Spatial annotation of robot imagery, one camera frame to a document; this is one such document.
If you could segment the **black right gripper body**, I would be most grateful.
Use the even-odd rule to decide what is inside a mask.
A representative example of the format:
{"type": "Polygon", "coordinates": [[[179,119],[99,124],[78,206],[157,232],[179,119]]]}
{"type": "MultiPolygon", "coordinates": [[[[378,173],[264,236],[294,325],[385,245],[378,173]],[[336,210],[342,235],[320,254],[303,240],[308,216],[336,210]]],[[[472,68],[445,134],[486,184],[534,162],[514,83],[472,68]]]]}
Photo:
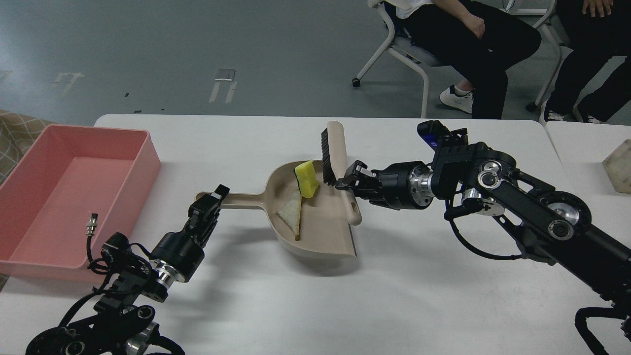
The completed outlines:
{"type": "Polygon", "coordinates": [[[388,209],[423,210],[434,198],[430,188],[433,171],[425,163],[394,163],[383,170],[371,171],[379,181],[372,205],[388,209]]]}

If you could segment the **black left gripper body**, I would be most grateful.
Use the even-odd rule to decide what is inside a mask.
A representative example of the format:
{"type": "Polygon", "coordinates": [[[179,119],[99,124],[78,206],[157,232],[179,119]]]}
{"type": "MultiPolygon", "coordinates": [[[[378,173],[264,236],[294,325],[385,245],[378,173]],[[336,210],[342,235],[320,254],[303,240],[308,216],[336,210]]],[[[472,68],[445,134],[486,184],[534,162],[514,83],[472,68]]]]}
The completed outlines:
{"type": "Polygon", "coordinates": [[[207,242],[194,242],[192,233],[185,223],[179,232],[168,232],[149,254],[150,260],[163,262],[173,268],[178,276],[176,280],[187,283],[205,258],[204,247],[207,242]]]}

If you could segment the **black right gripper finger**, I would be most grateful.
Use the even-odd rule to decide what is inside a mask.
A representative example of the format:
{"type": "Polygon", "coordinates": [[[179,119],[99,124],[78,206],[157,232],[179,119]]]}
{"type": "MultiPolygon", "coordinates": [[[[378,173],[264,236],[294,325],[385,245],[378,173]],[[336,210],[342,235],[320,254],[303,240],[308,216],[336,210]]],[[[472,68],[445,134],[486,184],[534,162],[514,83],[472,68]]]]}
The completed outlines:
{"type": "Polygon", "coordinates": [[[361,160],[354,161],[345,172],[343,185],[361,185],[365,184],[369,179],[374,179],[376,175],[367,168],[367,164],[361,160]]]}
{"type": "Polygon", "coordinates": [[[375,199],[383,197],[382,186],[380,180],[375,177],[361,178],[359,180],[352,180],[351,182],[344,182],[343,179],[338,179],[335,188],[338,190],[351,191],[356,198],[360,199],[375,199]]]}

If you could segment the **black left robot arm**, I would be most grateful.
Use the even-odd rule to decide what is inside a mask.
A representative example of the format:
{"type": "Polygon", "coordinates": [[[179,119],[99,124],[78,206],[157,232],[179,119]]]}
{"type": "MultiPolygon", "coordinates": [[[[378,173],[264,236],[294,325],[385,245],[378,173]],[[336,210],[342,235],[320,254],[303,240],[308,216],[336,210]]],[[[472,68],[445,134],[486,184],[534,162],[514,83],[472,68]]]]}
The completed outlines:
{"type": "Polygon", "coordinates": [[[100,258],[88,252],[88,269],[103,283],[78,300],[59,325],[43,331],[26,348],[28,355],[143,355],[151,346],[165,355],[182,355],[176,342],[161,335],[155,308],[136,306],[139,296],[164,302],[174,282],[186,283],[205,257],[204,247],[217,225],[229,189],[219,185],[188,209],[181,231],[168,232],[148,251],[135,254],[120,232],[103,245],[100,258]]]}

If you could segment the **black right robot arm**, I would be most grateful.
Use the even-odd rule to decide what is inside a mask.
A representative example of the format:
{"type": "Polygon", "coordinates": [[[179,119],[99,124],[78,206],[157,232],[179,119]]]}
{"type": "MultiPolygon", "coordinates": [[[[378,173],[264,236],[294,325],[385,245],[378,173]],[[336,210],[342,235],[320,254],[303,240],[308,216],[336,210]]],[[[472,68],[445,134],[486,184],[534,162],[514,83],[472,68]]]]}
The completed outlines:
{"type": "Polygon", "coordinates": [[[558,263],[612,303],[575,313],[575,328],[593,354],[605,355],[606,350],[588,328],[588,318],[618,319],[630,337],[630,249],[593,225],[583,200],[521,171],[511,155],[483,142],[469,143],[466,128],[451,131],[428,120],[417,126],[417,133],[433,149],[430,164],[417,160],[369,170],[360,160],[343,162],[333,153],[333,135],[323,131],[324,182],[397,211],[422,210],[435,198],[444,200],[444,220],[469,251],[490,260],[558,263]],[[520,253],[491,254],[465,240],[455,220],[474,213],[492,216],[520,253]]]}

